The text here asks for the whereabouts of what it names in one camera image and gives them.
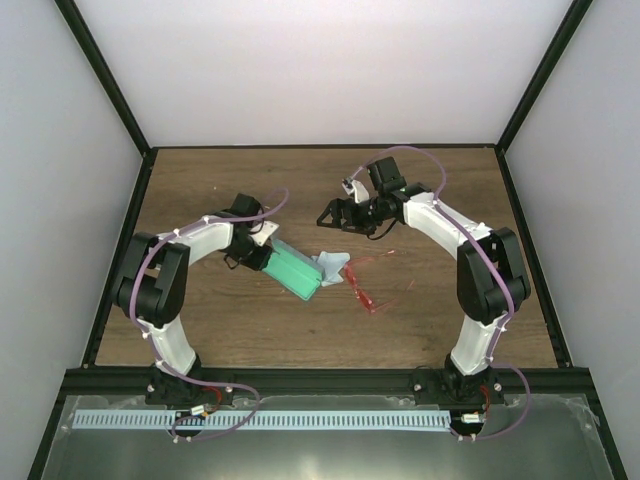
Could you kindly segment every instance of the green object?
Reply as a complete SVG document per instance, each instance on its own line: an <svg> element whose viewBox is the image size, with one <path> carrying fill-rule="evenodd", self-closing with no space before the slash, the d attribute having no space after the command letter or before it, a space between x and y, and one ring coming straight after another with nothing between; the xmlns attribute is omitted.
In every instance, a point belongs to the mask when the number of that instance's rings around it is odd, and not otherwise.
<svg viewBox="0 0 640 480"><path fill-rule="evenodd" d="M274 238L271 245L273 253L262 271L303 300L309 300L322 283L324 268L282 240Z"/></svg>

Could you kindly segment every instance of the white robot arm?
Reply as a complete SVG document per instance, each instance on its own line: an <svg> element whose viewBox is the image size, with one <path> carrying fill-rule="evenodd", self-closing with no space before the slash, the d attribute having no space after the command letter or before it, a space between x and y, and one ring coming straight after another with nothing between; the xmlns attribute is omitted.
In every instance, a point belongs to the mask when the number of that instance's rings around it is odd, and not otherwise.
<svg viewBox="0 0 640 480"><path fill-rule="evenodd" d="M364 185L345 179L348 199L332 200L317 224L371 237L382 222L393 219L424 233L457 261L458 300L465 312L458 342L445 361L452 372L451 390L462 395L465 384L477 384L489 366L496 329L507 311L507 301L478 252L436 208L435 195L421 184L407 185L395 160L387 157L369 167L378 196L371 198ZM460 224L482 247L509 289L517 310L531 293L515 234L506 228L492 230L476 223L437 200L438 207Z"/></svg>
<svg viewBox="0 0 640 480"><path fill-rule="evenodd" d="M237 265L253 270L264 268L271 254L266 242L278 229L277 224L267 220L255 227L250 222L216 223L221 216L256 215L260 208L255 199L240 194L229 210L205 215L201 226L167 242L153 265L156 275L145 275L143 279L136 301L137 320L146 327L163 361L182 375L191 371L197 359L179 314L184 302L187 269L215 251L225 253L225 262L230 268ZM112 291L114 303L125 314L129 312L132 285L142 260L150 247L168 235L138 233L132 238ZM237 263L230 265L229 259Z"/></svg>

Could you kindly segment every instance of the wooden floor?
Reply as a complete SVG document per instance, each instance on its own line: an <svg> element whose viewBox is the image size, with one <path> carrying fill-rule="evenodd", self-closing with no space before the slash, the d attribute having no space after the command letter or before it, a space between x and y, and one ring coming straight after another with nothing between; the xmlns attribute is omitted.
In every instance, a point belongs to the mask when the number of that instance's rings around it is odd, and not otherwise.
<svg viewBox="0 0 640 480"><path fill-rule="evenodd" d="M398 225L383 240L316 227L329 200L344 197L343 177L376 153L363 149L161 150L136 231L160 233L228 208L238 192L264 198L286 186L289 204L273 217L280 238L307 255L321 250L352 258L396 254L356 270L378 301L398 297L369 315L345 282L321 288L304 302L275 280L246 268L229 270L214 253L191 267L182 319L191 345L209 366L412 367L442 365L454 346L463 313L456 299L456 266L428 237ZM442 149L448 173L442 199L491 227L515 222L491 149ZM409 183L431 187L437 168L414 153L395 154ZM411 281L414 285L408 291ZM496 360L522 367L554 367L535 292L503 335ZM128 319L113 309L98 361L140 365L150 350Z"/></svg>

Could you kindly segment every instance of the white slotted strip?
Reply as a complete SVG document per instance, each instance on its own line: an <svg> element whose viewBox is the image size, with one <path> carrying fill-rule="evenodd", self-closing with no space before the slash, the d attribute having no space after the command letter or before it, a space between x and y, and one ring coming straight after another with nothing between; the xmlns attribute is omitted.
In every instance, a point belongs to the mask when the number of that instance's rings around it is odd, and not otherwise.
<svg viewBox="0 0 640 480"><path fill-rule="evenodd" d="M175 410L78 410L74 429L166 430L175 422ZM245 412L218 411L205 420L189 419L178 430L225 430ZM449 431L448 411L259 411L243 430L400 430Z"/></svg>

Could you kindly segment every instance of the white backdrop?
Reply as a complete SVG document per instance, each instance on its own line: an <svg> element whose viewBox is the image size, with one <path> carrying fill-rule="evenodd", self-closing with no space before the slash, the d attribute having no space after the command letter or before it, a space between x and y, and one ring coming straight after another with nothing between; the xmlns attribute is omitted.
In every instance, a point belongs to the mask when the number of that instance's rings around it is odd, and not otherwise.
<svg viewBox="0 0 640 480"><path fill-rule="evenodd" d="M569 0L77 0L152 145L495 142Z"/></svg>
<svg viewBox="0 0 640 480"><path fill-rule="evenodd" d="M55 2L0 2L0 478L80 366L140 154Z"/></svg>
<svg viewBox="0 0 640 480"><path fill-rule="evenodd" d="M639 23L638 2L593 2L507 152L572 358L636 479Z"/></svg>

